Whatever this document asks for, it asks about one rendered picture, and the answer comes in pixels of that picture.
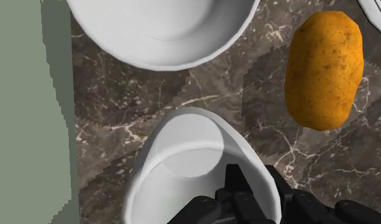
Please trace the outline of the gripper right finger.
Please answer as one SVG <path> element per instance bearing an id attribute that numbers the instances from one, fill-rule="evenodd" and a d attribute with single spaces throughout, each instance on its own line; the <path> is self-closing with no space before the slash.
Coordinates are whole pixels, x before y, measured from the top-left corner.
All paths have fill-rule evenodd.
<path id="1" fill-rule="evenodd" d="M 293 189 L 272 165 L 266 166 L 275 180 L 282 205 L 280 224 L 381 224 L 381 213 L 353 200 L 325 206 L 313 194 Z"/>

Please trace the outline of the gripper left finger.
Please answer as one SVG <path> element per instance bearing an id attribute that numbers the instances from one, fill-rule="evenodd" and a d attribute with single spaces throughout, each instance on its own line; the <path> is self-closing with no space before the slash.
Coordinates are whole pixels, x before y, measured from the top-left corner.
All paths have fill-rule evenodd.
<path id="1" fill-rule="evenodd" d="M 224 187 L 213 198 L 200 195 L 167 224 L 276 224 L 266 217 L 237 164 L 227 164 Z"/>

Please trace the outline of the small white cup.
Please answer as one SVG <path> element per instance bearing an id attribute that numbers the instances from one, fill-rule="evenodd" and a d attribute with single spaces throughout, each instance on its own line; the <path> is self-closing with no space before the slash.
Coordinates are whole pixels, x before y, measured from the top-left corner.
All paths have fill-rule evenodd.
<path id="1" fill-rule="evenodd" d="M 224 186 L 227 164 L 241 167 L 267 218 L 280 223 L 275 181 L 245 138 L 206 109 L 164 115 L 145 141 L 124 199 L 124 224 L 167 224 L 192 198 Z"/>

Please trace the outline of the brown potato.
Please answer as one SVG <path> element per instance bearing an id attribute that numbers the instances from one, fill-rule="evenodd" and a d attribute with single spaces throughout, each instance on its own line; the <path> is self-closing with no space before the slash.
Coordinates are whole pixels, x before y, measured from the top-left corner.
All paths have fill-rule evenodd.
<path id="1" fill-rule="evenodd" d="M 363 77 L 363 37 L 342 11 L 313 13 L 293 35 L 285 102 L 301 126 L 337 129 L 350 114 Z"/>

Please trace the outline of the large white bowl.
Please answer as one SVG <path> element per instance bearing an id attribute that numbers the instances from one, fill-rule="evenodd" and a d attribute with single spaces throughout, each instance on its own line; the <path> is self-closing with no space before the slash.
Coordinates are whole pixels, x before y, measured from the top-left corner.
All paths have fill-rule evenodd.
<path id="1" fill-rule="evenodd" d="M 197 67 L 244 33 L 261 0 L 66 0 L 86 35 L 151 71 Z"/>

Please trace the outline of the white plate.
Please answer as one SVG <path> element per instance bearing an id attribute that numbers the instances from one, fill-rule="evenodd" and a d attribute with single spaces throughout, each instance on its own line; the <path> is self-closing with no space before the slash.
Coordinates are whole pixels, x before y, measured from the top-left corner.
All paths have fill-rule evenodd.
<path id="1" fill-rule="evenodd" d="M 357 0 L 370 23 L 381 32 L 381 0 Z"/>

